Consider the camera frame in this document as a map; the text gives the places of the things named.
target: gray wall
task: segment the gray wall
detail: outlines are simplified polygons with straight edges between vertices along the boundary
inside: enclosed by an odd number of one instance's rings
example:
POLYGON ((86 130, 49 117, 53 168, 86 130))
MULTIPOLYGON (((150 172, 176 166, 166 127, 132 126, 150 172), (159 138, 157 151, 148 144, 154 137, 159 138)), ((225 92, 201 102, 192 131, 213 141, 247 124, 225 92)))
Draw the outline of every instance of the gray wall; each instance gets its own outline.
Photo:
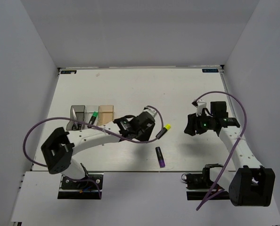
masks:
POLYGON ((280 211, 280 1, 259 2, 225 69, 229 90, 247 110, 247 141, 275 171, 280 211))
MULTIPOLYGON (((23 173, 28 129, 44 118, 57 69, 19 0, 0 0, 0 226, 7 225, 23 173)), ((39 131, 28 143, 34 156, 39 131)))
POLYGON ((57 67, 220 65, 258 0, 22 0, 57 67))

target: robotic arm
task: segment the robotic arm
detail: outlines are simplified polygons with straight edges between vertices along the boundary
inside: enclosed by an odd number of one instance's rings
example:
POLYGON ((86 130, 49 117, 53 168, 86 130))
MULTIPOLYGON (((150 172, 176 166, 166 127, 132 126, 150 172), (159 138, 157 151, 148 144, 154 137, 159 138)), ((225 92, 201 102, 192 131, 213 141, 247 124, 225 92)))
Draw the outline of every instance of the robotic arm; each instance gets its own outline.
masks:
POLYGON ((154 109, 145 107, 137 117, 129 115, 115 119, 100 126, 101 131, 65 131, 63 127, 55 129, 41 146, 49 173, 62 173, 74 179, 87 177, 87 170, 72 158, 73 155, 94 146, 121 142, 114 134, 127 139, 148 141, 155 126, 155 116, 154 109))
MULTIPOLYGON (((198 100, 192 103, 197 112, 188 115, 188 124, 184 133, 194 136, 213 130, 230 152, 241 133, 235 118, 229 118, 226 102, 211 102, 211 113, 206 102, 198 100)), ((224 171, 218 185, 229 192, 229 198, 235 206, 269 206, 271 203, 275 174, 266 169, 255 158, 244 138, 240 140, 232 155, 236 172, 224 171)), ((194 188, 210 188, 218 177, 222 165, 208 164, 202 174, 187 174, 186 181, 194 188)))

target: black label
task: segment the black label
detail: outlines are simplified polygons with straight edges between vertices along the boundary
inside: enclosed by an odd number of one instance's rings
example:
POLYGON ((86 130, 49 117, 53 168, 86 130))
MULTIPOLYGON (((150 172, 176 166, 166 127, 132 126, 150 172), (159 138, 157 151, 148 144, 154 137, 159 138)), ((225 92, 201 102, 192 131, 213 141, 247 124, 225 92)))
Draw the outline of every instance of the black label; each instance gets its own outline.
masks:
POLYGON ((71 70, 71 71, 61 71, 60 73, 61 74, 76 74, 76 72, 77 72, 76 70, 73 70, 73 71, 71 70))
POLYGON ((203 73, 218 73, 219 70, 218 69, 212 69, 212 68, 206 68, 206 69, 202 69, 203 73))

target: marker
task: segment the marker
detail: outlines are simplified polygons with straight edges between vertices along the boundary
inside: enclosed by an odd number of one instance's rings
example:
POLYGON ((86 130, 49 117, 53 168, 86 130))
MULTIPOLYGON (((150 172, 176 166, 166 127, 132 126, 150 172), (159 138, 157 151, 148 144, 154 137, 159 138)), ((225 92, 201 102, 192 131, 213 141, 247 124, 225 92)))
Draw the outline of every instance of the marker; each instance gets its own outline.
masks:
POLYGON ((93 112, 93 115, 90 118, 89 124, 93 125, 95 120, 96 120, 96 118, 97 118, 97 116, 98 116, 98 112, 93 112))
POLYGON ((164 126, 160 132, 158 132, 158 134, 156 135, 156 137, 158 139, 160 139, 168 130, 170 130, 171 128, 171 125, 170 124, 167 124, 166 126, 164 126))
POLYGON ((165 162, 160 147, 156 147, 156 153, 157 153, 157 158, 159 161, 160 168, 165 167, 165 162))

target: yellow marker cap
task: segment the yellow marker cap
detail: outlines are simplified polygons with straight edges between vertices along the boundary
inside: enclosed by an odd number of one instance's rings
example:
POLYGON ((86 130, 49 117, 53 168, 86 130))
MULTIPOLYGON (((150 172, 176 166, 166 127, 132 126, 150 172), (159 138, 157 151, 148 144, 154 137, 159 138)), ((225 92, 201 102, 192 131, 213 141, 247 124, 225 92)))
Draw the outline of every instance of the yellow marker cap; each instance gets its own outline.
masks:
POLYGON ((170 130, 172 126, 170 124, 167 124, 166 126, 164 126, 165 129, 170 130))

